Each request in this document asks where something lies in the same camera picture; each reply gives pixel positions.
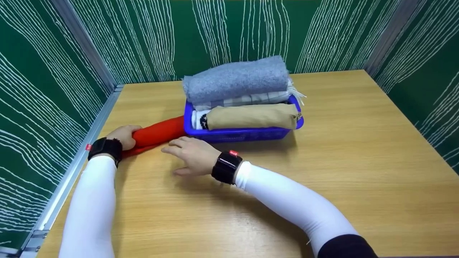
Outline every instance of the wooden table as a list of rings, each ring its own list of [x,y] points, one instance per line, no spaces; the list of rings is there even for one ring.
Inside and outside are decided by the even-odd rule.
[[[365,71],[292,78],[308,96],[303,128],[282,141],[217,148],[325,196],[380,256],[458,255],[459,177]],[[126,85],[101,135],[179,116],[184,101],[180,82]],[[211,177],[173,177],[181,165],[160,148],[120,164],[117,257],[312,257],[295,226]],[[57,257],[69,202],[39,258]]]

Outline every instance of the white sleeve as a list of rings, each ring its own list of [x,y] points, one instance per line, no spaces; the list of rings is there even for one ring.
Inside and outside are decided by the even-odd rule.
[[[300,227],[308,235],[315,257],[329,240],[346,234],[358,235],[331,202],[283,175],[244,161],[238,169],[235,183]]]
[[[110,157],[89,160],[70,202],[60,258],[115,257],[111,239],[115,172],[115,162]]]

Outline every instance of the basket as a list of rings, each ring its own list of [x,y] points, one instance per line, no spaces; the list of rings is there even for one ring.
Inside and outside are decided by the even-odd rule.
[[[287,100],[288,104],[295,104],[298,112],[301,112],[300,104],[297,99],[291,95]],[[237,142],[237,141],[254,141],[254,140],[279,140],[284,138],[291,130],[279,127],[269,128],[232,128],[232,129],[215,129],[215,130],[196,130],[191,125],[191,113],[193,104],[185,103],[184,112],[184,129],[185,132],[197,139],[209,142]],[[297,121],[297,130],[304,124],[304,118]]]

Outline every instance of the khaki cloth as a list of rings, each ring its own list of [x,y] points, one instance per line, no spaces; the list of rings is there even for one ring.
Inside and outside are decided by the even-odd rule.
[[[215,107],[207,114],[209,130],[282,127],[296,129],[301,113],[293,104]]]

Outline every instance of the black wristband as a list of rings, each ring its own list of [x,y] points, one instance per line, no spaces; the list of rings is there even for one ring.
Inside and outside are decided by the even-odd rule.
[[[119,162],[122,159],[121,152],[123,151],[123,145],[118,139],[107,139],[106,137],[96,140],[88,154],[88,160],[98,154],[109,154],[115,159],[115,165],[118,167]]]
[[[212,177],[222,183],[233,185],[234,174],[241,162],[242,158],[237,155],[237,152],[222,152],[212,169]]]

